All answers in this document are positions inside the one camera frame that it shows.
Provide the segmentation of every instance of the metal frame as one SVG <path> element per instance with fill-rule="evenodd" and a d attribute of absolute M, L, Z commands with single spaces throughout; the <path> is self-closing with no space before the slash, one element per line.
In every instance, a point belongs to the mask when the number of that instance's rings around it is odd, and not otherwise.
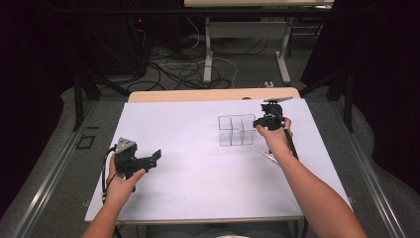
<path fill-rule="evenodd" d="M 292 28 L 292 18 L 286 22 L 210 22 L 206 17 L 206 62 L 204 68 L 204 82 L 211 81 L 211 66 L 213 52 L 212 38 L 268 38 L 281 39 L 281 49 L 275 52 L 278 68 L 283 83 L 289 84 L 290 77 L 284 61 Z"/>

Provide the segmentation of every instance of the table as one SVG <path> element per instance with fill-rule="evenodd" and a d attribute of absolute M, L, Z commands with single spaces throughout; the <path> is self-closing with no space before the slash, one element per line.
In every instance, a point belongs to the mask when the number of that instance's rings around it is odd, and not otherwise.
<path fill-rule="evenodd" d="M 215 89 L 134 92 L 122 112 L 113 146 L 120 137 L 134 140 L 145 157 L 161 149 L 157 167 L 137 184 L 118 218 L 120 224 L 185 224 L 298 220 L 303 214 L 280 167 L 262 156 L 260 135 L 247 146 L 218 144 L 218 115 L 263 116 L 262 99 L 292 96 L 281 102 L 293 119 L 301 162 L 347 203 L 309 108 L 293 88 Z M 86 221 L 102 206 L 101 178 Z"/>
<path fill-rule="evenodd" d="M 334 0 L 185 0 L 185 7 L 296 7 L 332 5 Z M 281 48 L 275 52 L 283 83 L 290 83 L 290 76 L 284 61 L 292 29 L 292 18 L 285 22 L 211 22 L 206 17 L 206 62 L 203 80 L 211 81 L 213 52 L 211 38 L 268 38 L 281 39 Z"/>

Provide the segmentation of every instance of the desk leg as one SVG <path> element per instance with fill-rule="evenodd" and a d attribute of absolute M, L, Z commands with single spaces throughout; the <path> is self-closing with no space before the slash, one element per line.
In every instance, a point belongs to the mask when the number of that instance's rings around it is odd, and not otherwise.
<path fill-rule="evenodd" d="M 211 81 L 213 53 L 211 51 L 210 18 L 206 17 L 206 63 L 204 67 L 204 82 Z"/>
<path fill-rule="evenodd" d="M 288 41 L 290 39 L 290 33 L 292 28 L 292 18 L 287 19 L 286 29 L 284 30 L 284 34 L 282 37 L 281 42 L 281 49 L 280 52 L 275 52 L 275 56 L 277 58 L 278 69 L 280 70 L 281 79 L 283 80 L 284 84 L 290 84 L 290 76 L 287 71 L 286 62 L 284 61 L 284 56 L 287 52 Z"/>

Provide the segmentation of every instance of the desk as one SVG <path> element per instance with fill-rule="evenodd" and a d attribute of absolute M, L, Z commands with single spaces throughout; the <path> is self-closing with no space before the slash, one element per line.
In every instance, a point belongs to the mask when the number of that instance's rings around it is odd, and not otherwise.
<path fill-rule="evenodd" d="M 134 92 L 111 146 L 125 137 L 137 142 L 138 158 L 158 149 L 162 154 L 157 167 L 138 182 L 118 222 L 148 225 L 301 219 L 302 211 L 282 170 L 261 154 L 267 147 L 258 132 L 252 145 L 220 147 L 218 143 L 218 116 L 261 117 L 263 98 L 284 96 L 294 97 L 281 105 L 284 115 L 293 119 L 301 162 L 349 203 L 309 108 L 295 89 Z M 243 97 L 253 100 L 241 100 Z M 102 206 L 100 181 L 86 221 L 92 221 Z"/>
<path fill-rule="evenodd" d="M 296 7 L 332 5 L 334 0 L 185 0 L 185 7 Z M 286 22 L 211 22 L 206 17 L 206 62 L 204 68 L 205 82 L 211 81 L 213 52 L 211 38 L 270 38 L 281 39 L 281 48 L 275 52 L 283 83 L 290 83 L 290 76 L 284 61 L 292 29 L 292 18 Z"/>

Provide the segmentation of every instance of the cable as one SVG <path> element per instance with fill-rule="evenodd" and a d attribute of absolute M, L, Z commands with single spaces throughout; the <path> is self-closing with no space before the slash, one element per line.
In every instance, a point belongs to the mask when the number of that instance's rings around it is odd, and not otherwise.
<path fill-rule="evenodd" d="M 107 184 L 106 184 L 106 179 L 105 179 L 105 171 L 106 171 L 106 161 L 108 160 L 108 156 L 111 152 L 115 152 L 115 149 L 117 148 L 117 146 L 114 146 L 112 148 L 110 148 L 104 156 L 103 162 L 102 162 L 102 202 L 105 202 L 105 197 L 106 197 L 106 190 L 107 190 Z"/>

